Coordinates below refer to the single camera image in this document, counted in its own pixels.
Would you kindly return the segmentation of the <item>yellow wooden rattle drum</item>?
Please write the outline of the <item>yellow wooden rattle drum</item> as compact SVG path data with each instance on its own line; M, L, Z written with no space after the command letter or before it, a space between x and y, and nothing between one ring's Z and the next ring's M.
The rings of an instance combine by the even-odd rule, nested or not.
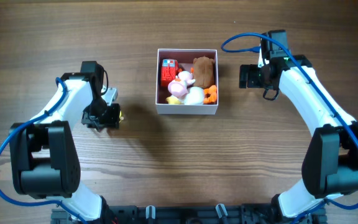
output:
M124 114L122 111L119 112L119 121L123 121L124 120Z

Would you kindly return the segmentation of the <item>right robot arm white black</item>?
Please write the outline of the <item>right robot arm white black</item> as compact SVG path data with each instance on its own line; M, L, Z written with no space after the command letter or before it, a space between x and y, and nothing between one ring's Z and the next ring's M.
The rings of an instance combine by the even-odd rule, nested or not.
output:
M301 179L272 200L276 221L303 217L326 204L358 208L358 121L346 113L318 80L304 55L292 55L284 30L258 37L259 64L241 65L239 86L283 93L297 109L310 133Z

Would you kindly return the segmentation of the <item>pink white cow toy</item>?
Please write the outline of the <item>pink white cow toy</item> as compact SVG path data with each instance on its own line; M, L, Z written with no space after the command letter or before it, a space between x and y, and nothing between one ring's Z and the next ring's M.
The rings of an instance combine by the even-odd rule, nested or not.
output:
M193 74L188 71L179 72L174 80L168 84L168 91L171 95L181 98L188 94L188 86L195 83Z

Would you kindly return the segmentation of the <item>white box pink inside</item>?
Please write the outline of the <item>white box pink inside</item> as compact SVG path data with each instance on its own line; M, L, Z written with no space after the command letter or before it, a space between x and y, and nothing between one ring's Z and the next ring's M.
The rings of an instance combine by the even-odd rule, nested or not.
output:
M178 61L178 73L182 71L193 71L193 60L199 57L214 59L214 79L218 88L218 53L211 49L158 49L157 50L157 80L155 90L155 105L158 114L215 114L219 105L218 100L210 105L169 105L166 98L171 96L168 87L160 84L161 65L163 59L174 59Z

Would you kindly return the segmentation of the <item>white plush duck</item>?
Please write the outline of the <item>white plush duck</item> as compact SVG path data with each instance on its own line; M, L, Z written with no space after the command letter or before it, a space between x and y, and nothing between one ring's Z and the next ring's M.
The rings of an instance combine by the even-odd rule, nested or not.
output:
M212 85L209 88L202 89L197 86L189 87L188 94L181 98L173 95L166 98L169 105L210 105L218 100L218 88Z

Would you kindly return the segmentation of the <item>brown plush bear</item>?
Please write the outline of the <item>brown plush bear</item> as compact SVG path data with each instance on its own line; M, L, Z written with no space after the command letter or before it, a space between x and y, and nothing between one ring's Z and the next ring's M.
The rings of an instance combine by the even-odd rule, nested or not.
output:
M214 59L208 57L195 58L192 73L195 79L194 86L205 89L214 85Z

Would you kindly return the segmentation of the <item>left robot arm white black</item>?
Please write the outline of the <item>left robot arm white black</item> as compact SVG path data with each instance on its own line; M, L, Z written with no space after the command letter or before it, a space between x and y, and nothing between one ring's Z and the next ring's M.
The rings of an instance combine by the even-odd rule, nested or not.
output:
M100 131L119 127L117 90L103 85L108 74L96 61L56 79L58 90L28 123L11 126L9 149L17 193L58 205L78 223L117 223L106 200L81 182L72 130L77 122Z

